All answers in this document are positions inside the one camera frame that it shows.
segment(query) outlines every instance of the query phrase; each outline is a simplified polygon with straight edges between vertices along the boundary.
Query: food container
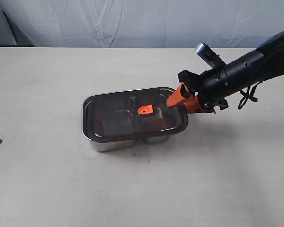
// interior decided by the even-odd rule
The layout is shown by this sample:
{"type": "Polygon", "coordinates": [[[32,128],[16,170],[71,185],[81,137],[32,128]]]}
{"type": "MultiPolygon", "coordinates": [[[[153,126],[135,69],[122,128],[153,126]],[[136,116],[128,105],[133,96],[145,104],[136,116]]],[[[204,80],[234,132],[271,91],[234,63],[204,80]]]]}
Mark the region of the food container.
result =
{"type": "Polygon", "coordinates": [[[91,96],[83,103],[83,135],[99,152],[130,148],[139,139],[165,142],[188,124],[183,105],[166,107],[173,92],[159,87],[91,96]]]}

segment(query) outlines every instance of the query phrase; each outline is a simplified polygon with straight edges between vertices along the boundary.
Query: transparent lid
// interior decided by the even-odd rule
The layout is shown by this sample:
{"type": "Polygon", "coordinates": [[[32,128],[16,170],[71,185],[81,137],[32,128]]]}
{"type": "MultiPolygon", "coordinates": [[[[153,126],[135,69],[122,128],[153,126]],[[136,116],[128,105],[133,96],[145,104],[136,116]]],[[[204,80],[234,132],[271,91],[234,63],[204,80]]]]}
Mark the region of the transparent lid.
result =
{"type": "Polygon", "coordinates": [[[166,106],[173,91],[160,87],[88,98],[83,106],[86,136],[96,142],[113,142],[181,132],[188,117],[184,106],[166,106]]]}

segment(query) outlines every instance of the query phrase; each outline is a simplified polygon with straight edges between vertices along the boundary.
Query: black wire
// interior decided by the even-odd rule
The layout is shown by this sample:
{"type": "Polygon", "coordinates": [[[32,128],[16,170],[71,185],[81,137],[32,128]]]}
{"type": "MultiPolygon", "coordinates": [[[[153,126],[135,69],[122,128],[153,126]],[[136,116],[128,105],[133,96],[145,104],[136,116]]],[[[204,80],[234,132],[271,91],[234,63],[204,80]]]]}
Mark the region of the black wire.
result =
{"type": "Polygon", "coordinates": [[[246,102],[250,99],[252,102],[257,102],[258,101],[258,99],[257,98],[255,98],[254,97],[254,94],[255,94],[255,91],[256,91],[256,88],[257,88],[257,86],[259,85],[259,84],[261,84],[261,83],[263,83],[263,80],[261,80],[261,81],[259,81],[253,88],[252,88],[252,90],[250,90],[251,89],[251,83],[252,83],[252,79],[253,79],[253,77],[254,77],[254,75],[256,74],[256,72],[259,70],[259,68],[265,63],[265,62],[267,62],[267,60],[269,60],[271,57],[273,57],[275,54],[277,54],[277,53],[279,53],[279,52],[281,52],[281,51],[283,51],[284,50],[284,48],[283,49],[280,49],[280,50],[278,50],[278,51],[276,51],[276,52],[274,52],[274,53],[272,53],[271,55],[269,55],[267,58],[265,58],[259,65],[258,65],[258,67],[255,69],[255,71],[252,73],[252,75],[251,75],[251,77],[250,77],[250,79],[249,79],[249,85],[247,86],[247,90],[246,90],[246,92],[244,92],[244,91],[240,91],[240,93],[243,95],[243,98],[240,100],[240,102],[239,102],[239,104],[238,104],[238,109],[240,110],[240,109],[242,109],[243,108],[243,106],[246,104],[246,102]]]}

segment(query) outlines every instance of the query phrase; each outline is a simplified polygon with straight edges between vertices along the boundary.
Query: table surface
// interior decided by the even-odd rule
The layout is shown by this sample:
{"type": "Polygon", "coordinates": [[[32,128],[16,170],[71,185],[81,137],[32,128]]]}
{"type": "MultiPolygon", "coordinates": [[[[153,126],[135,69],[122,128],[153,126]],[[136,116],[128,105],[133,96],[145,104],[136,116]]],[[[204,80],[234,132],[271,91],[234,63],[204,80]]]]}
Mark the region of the table surface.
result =
{"type": "MultiPolygon", "coordinates": [[[[250,49],[216,49],[225,62],[250,49]]],[[[193,49],[0,48],[0,226],[284,227],[284,76],[166,143],[97,153],[81,105],[178,86],[193,49]]]]}

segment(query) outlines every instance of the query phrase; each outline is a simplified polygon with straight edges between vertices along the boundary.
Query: stainless steel container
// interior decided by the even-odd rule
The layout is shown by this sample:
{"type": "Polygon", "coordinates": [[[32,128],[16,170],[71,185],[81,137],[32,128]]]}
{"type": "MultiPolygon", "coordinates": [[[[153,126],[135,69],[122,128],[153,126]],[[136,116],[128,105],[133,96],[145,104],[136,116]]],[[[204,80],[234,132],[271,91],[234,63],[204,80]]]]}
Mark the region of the stainless steel container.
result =
{"type": "Polygon", "coordinates": [[[83,135],[99,152],[130,148],[139,139],[165,142],[188,124],[184,106],[166,107],[173,91],[160,87],[91,96],[83,103],[83,135]]]}

